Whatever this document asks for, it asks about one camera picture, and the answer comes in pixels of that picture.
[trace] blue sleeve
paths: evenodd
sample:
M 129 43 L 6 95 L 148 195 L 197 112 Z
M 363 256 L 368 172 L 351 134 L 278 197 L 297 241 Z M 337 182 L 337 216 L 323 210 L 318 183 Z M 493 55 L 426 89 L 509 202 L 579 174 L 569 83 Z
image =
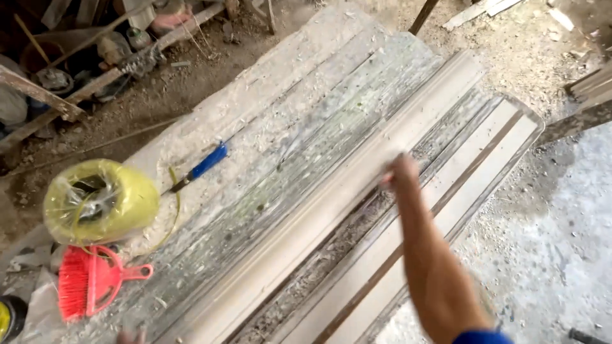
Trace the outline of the blue sleeve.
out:
M 467 331 L 460 334 L 453 344 L 512 344 L 512 341 L 500 332 Z

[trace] blue-handled knife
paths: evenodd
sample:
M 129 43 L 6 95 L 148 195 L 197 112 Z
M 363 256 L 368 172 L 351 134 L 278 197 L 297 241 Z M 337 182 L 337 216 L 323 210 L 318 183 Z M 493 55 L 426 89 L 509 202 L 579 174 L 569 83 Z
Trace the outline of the blue-handled knife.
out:
M 228 155 L 228 147 L 225 142 L 221 142 L 217 148 L 215 148 L 212 153 L 207 155 L 201 163 L 199 163 L 196 167 L 194 167 L 189 173 L 187 173 L 186 177 L 181 179 L 180 182 L 176 183 L 170 191 L 178 192 L 180 189 L 185 187 L 185 185 L 189 184 L 192 180 L 200 177 L 206 171 L 210 170 L 214 165 L 216 165 L 219 161 L 223 160 Z

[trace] red dustpan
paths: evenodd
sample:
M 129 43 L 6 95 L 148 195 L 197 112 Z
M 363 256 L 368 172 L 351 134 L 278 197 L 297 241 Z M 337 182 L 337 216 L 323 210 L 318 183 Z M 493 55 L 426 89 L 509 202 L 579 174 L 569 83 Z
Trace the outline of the red dustpan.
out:
M 125 280 L 146 280 L 153 266 L 123 267 L 119 257 L 105 246 L 90 246 L 89 283 L 86 316 L 92 316 L 108 306 L 117 296 Z

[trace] concrete floor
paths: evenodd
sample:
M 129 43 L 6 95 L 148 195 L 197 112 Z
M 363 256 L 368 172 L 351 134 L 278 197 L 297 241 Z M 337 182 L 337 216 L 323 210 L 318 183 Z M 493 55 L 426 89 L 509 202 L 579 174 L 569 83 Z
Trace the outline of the concrete floor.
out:
M 612 342 L 612 124 L 532 148 L 453 246 L 516 343 Z M 378 343 L 426 342 L 411 304 Z

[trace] blue handle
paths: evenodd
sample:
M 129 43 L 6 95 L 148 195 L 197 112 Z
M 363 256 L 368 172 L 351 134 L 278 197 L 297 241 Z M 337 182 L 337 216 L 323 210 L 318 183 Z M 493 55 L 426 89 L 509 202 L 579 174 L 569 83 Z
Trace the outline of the blue handle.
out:
M 196 179 L 210 170 L 216 163 L 223 160 L 228 155 L 228 147 L 225 142 L 221 142 L 219 147 L 215 148 L 198 166 L 191 170 L 192 179 Z

